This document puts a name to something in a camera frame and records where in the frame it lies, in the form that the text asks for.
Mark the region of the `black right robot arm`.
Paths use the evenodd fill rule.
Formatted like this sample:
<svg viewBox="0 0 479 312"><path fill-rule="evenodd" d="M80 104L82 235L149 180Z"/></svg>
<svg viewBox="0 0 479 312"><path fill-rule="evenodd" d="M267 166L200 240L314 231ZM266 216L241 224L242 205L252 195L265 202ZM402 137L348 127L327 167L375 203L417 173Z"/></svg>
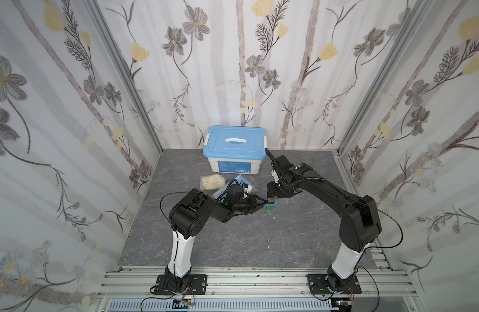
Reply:
<svg viewBox="0 0 479 312"><path fill-rule="evenodd" d="M330 207L340 218L341 245L327 270L326 284L333 293L342 293L355 280L358 264L364 252L382 232L376 201L370 196L358 196L338 187L319 175L304 162L292 164L284 155L271 160L273 181L268 183L267 197L292 198L306 191Z"/></svg>

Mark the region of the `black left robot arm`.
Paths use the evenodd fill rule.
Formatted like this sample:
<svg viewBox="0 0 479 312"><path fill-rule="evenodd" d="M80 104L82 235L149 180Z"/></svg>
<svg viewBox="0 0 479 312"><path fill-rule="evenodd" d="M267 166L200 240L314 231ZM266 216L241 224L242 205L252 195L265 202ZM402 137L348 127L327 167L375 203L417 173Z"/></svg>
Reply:
<svg viewBox="0 0 479 312"><path fill-rule="evenodd" d="M183 192L183 195L167 216L173 231L173 245L171 260L164 273L165 286L176 293L187 291L191 285L194 240L210 218L225 224L234 217L256 213L268 203L237 179L228 183L216 198L197 188Z"/></svg>

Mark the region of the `blue lego brick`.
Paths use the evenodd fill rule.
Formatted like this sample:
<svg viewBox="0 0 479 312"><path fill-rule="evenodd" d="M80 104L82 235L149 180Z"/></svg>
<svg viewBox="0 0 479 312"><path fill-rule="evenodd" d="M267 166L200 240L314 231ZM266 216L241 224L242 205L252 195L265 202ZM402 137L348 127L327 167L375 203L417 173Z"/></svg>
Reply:
<svg viewBox="0 0 479 312"><path fill-rule="evenodd" d="M278 204L277 204L277 201L275 201L274 203L265 204L264 207L275 207L275 206L277 206L277 205L278 205Z"/></svg>

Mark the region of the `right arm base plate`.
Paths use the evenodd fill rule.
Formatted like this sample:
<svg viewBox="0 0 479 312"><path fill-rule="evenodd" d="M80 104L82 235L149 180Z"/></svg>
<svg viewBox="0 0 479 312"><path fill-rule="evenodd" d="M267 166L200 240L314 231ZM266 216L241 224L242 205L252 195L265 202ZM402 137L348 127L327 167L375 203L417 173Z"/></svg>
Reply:
<svg viewBox="0 0 479 312"><path fill-rule="evenodd" d="M355 274L341 279L335 274L307 274L312 295L360 295L362 289Z"/></svg>

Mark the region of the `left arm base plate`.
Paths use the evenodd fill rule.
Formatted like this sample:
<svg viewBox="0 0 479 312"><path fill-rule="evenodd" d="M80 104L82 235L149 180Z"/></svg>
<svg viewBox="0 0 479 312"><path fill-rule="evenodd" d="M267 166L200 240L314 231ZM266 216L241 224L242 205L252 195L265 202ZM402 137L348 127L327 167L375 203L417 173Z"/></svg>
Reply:
<svg viewBox="0 0 479 312"><path fill-rule="evenodd" d="M154 295L172 295L185 294L189 289L189 294L203 296L206 295L208 286L208 276L206 274L191 274L183 278L176 278L172 275L159 275L150 292Z"/></svg>

